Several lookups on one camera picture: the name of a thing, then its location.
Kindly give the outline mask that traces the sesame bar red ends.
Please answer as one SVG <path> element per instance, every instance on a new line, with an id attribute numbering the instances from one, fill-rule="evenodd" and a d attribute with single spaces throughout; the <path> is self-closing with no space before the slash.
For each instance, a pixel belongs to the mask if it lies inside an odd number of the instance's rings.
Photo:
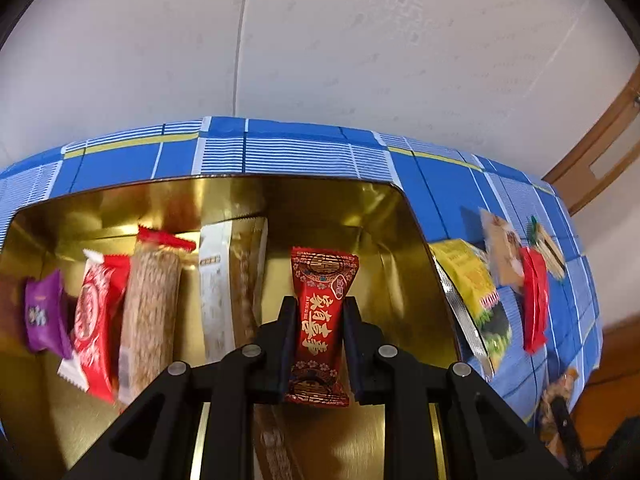
<path id="1" fill-rule="evenodd" d="M 193 240 L 138 227 L 122 311 L 118 402 L 130 404 L 172 362 L 183 260 Z"/>

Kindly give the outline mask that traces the red white wafer packet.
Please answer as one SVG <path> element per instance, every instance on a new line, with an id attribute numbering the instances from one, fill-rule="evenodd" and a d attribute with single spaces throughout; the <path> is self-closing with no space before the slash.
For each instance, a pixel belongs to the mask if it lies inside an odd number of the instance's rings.
<path id="1" fill-rule="evenodd" d="M 86 249 L 86 265 L 77 298 L 72 357 L 58 376 L 98 399 L 113 403 L 118 393 L 118 356 L 122 305 L 130 272 L 127 255 L 103 255 Z"/>

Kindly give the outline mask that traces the purple snack packet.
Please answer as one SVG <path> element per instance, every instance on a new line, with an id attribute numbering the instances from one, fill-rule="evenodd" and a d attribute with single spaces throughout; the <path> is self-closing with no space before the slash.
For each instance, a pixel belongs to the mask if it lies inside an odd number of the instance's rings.
<path id="1" fill-rule="evenodd" d="M 67 296 L 60 269 L 40 281 L 27 281 L 24 319 L 30 351 L 49 350 L 63 360 L 72 357 L 66 309 Z"/>

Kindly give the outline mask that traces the yellow green snack pouch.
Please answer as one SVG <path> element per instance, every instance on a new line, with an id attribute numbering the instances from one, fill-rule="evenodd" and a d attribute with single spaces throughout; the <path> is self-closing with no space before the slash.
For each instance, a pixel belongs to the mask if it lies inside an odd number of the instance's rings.
<path id="1" fill-rule="evenodd" d="M 485 379 L 498 372 L 512 341 L 511 324 L 486 254 L 465 240 L 430 245 L 449 307 Z"/>

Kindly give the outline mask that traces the small red candy packet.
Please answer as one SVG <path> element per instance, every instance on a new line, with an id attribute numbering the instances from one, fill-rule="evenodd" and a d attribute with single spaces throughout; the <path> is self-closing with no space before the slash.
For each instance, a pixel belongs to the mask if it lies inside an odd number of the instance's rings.
<path id="1" fill-rule="evenodd" d="M 342 307 L 359 269 L 357 256 L 329 249 L 291 249 L 299 329 L 288 378 L 288 402 L 346 408 L 340 382 Z"/>

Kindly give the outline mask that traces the red snack packet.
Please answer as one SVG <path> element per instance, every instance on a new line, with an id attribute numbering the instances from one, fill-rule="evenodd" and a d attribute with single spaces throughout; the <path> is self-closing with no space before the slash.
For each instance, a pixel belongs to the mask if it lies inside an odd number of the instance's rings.
<path id="1" fill-rule="evenodd" d="M 547 342 L 549 285 L 544 257 L 536 249 L 520 249 L 523 267 L 524 350 L 535 354 Z"/>

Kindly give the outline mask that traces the beige pastry packet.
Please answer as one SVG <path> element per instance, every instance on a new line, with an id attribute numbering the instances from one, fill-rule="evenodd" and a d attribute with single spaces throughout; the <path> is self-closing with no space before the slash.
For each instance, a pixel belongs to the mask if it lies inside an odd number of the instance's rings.
<path id="1" fill-rule="evenodd" d="M 480 211 L 489 270 L 498 286 L 521 288 L 524 270 L 521 239 L 510 222 L 486 209 Z"/>

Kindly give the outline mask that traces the long brown white snack bar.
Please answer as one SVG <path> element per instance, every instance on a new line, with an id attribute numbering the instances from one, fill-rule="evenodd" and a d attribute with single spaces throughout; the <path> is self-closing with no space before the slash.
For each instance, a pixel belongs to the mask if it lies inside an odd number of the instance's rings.
<path id="1" fill-rule="evenodd" d="M 227 220 L 201 229 L 198 248 L 205 362 L 215 363 L 249 344 L 262 324 L 262 285 L 268 220 Z M 278 408 L 254 408 L 256 474 L 262 479 L 299 479 Z"/>

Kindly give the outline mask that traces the green-edged cracker packet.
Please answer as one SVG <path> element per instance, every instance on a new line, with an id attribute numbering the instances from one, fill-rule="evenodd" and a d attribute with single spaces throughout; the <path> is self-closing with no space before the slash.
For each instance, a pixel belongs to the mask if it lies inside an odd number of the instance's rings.
<path id="1" fill-rule="evenodd" d="M 551 275 L 557 281 L 563 281 L 566 277 L 566 261 L 562 250 L 534 216 L 528 222 L 527 238 L 529 244 L 544 258 Z"/>

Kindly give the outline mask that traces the orange peanut snack bag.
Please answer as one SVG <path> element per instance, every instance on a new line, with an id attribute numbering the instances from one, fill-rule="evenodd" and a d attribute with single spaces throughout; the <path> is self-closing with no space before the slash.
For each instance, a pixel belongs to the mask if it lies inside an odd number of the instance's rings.
<path id="1" fill-rule="evenodd" d="M 549 446 L 570 424 L 568 402 L 579 378 L 575 367 L 568 368 L 555 382 L 544 389 L 538 405 L 537 434 L 543 444 Z"/>

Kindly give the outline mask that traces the gold tin tray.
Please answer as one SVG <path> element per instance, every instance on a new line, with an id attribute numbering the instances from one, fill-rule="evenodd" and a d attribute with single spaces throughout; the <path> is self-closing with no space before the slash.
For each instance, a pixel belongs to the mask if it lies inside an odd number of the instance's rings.
<path id="1" fill-rule="evenodd" d="M 140 226 L 198 240 L 224 220 L 265 217 L 262 319 L 274 320 L 293 281 L 295 246 L 356 255 L 350 288 L 362 318 L 419 361 L 445 367 L 459 352 L 428 251 L 430 240 L 393 185 L 296 177 L 185 178 L 99 188 L 11 214 L 1 246 L 1 474 L 58 479 L 119 410 L 58 377 L 58 358 L 32 353 L 15 335 L 28 278 L 61 271 L 79 292 L 85 253 L 129 254 Z"/>

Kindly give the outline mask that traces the blue plaid tablecloth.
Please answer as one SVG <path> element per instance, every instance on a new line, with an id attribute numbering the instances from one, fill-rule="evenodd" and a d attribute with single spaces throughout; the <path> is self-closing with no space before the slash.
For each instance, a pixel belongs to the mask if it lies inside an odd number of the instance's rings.
<path id="1" fill-rule="evenodd" d="M 22 207 L 73 192 L 200 174 L 303 174 L 392 182 L 408 197 L 429 240 L 483 237 L 478 212 L 506 219 L 518 234 L 538 221 L 558 244 L 567 274 L 549 284 L 544 348 L 511 348 L 492 380 L 524 422 L 544 389 L 577 370 L 582 392 L 602 354 L 596 285 L 582 241 L 549 183 L 480 155 L 425 141 L 337 126 L 207 116 L 72 142 L 6 167 L 1 219 Z"/>

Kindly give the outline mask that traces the wooden door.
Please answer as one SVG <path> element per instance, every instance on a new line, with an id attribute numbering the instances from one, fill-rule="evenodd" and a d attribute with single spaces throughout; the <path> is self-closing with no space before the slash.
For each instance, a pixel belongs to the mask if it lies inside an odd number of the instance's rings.
<path id="1" fill-rule="evenodd" d="M 570 215 L 608 188 L 639 157 L 639 67 L 603 115 L 544 180 Z"/>

